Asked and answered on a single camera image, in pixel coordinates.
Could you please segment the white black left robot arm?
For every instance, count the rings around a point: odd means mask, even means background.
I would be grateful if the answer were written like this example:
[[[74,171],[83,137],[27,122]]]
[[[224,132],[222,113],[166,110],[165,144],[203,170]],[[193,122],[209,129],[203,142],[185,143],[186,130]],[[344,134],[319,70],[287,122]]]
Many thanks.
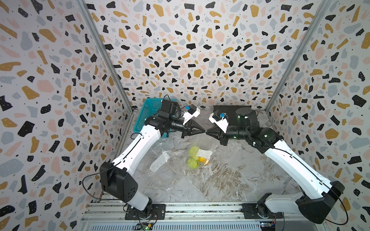
[[[142,194],[133,174],[140,161],[164,134],[180,132],[181,137],[205,133],[205,129],[194,118],[200,115],[195,105],[179,109],[178,102],[163,99],[156,113],[144,120],[144,125],[132,143],[111,163],[100,167],[101,186],[104,192],[123,201],[136,210],[149,213],[152,200]]]

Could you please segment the clear zip-top bag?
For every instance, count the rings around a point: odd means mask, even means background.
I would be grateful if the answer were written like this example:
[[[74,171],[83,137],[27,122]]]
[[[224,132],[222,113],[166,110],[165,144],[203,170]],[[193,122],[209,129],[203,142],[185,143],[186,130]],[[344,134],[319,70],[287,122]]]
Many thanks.
[[[220,142],[206,134],[196,137],[188,150],[187,166],[190,169],[205,167],[210,164]]]
[[[155,142],[134,173],[140,189],[148,194],[186,190],[187,149],[188,143],[176,137]]]

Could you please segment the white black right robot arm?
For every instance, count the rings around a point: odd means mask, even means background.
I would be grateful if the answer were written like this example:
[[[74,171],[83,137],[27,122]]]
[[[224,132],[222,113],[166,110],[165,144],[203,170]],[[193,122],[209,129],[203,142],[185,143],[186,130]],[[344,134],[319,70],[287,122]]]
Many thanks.
[[[276,213],[294,213],[316,224],[326,221],[336,202],[341,200],[345,189],[343,184],[332,182],[316,172],[288,146],[282,136],[271,128],[261,127],[255,110],[242,107],[232,115],[236,124],[228,120],[225,112],[211,113],[209,120],[214,127],[206,134],[224,146],[231,139],[246,141],[278,164],[301,188],[301,192],[295,194],[265,193],[256,203],[258,216],[269,218]]]

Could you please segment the green pear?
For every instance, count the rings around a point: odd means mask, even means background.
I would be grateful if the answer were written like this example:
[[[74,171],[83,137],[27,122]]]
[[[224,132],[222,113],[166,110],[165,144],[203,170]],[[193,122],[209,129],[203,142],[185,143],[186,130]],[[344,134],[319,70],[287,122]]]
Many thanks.
[[[188,159],[187,165],[190,169],[196,169],[198,167],[198,161],[190,157]]]

